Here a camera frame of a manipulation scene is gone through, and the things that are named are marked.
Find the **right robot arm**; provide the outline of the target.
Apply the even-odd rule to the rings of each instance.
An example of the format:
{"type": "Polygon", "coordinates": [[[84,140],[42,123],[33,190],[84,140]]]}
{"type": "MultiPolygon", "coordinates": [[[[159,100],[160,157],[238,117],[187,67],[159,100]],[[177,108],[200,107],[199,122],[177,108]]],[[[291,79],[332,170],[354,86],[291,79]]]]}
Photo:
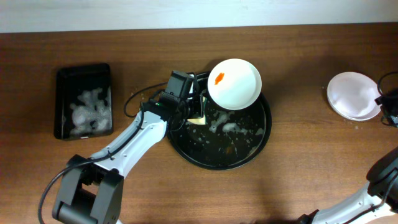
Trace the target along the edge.
{"type": "Polygon", "coordinates": [[[379,159],[366,179],[365,186],[352,196],[328,209],[304,214],[297,223],[369,223],[397,214],[397,149],[379,159]]]}

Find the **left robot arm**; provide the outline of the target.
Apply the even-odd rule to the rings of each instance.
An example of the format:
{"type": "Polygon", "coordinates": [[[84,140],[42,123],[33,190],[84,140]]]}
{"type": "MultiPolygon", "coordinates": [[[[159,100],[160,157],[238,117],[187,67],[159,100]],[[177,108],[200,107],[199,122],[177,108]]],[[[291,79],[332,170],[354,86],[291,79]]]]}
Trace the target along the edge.
{"type": "Polygon", "coordinates": [[[173,71],[160,98],[141,103],[134,121],[89,158],[73,156],[56,178],[52,217],[62,223],[119,223],[124,180],[138,160],[170,129],[178,110],[190,113],[200,93],[198,76],[173,71]]]}

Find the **yellow sponge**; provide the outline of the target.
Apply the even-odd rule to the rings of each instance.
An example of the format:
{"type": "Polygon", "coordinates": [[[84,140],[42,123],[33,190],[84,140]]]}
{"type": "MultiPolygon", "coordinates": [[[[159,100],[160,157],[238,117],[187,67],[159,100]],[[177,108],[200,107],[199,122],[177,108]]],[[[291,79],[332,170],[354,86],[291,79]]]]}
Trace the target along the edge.
{"type": "Polygon", "coordinates": [[[190,114],[188,115],[187,121],[196,125],[205,125],[205,106],[207,98],[204,96],[198,96],[190,101],[190,114]]]}

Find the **pinkish white plate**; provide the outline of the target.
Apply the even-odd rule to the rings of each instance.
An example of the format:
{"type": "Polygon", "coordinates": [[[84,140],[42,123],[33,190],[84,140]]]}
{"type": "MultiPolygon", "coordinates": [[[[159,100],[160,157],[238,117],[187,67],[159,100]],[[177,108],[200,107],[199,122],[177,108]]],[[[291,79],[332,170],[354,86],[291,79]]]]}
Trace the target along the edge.
{"type": "Polygon", "coordinates": [[[330,106],[352,117],[359,117],[380,108],[375,99],[380,96],[374,80],[357,72],[343,72],[334,76],[326,89],[330,106]]]}

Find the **light blue-grey plate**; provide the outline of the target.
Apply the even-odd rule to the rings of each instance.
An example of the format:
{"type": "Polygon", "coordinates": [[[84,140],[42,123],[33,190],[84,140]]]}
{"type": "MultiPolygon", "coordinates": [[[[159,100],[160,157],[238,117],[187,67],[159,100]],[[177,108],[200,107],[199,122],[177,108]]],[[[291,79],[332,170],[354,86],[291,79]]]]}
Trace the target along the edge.
{"type": "Polygon", "coordinates": [[[338,115],[344,117],[345,119],[349,119],[349,120],[352,120],[352,121],[367,121],[367,120],[373,119],[374,117],[376,117],[381,112],[380,108],[376,107],[375,110],[370,111],[368,114],[366,114],[364,116],[352,117],[352,116],[345,115],[342,112],[338,111],[334,106],[331,106],[331,108],[338,115]]]}

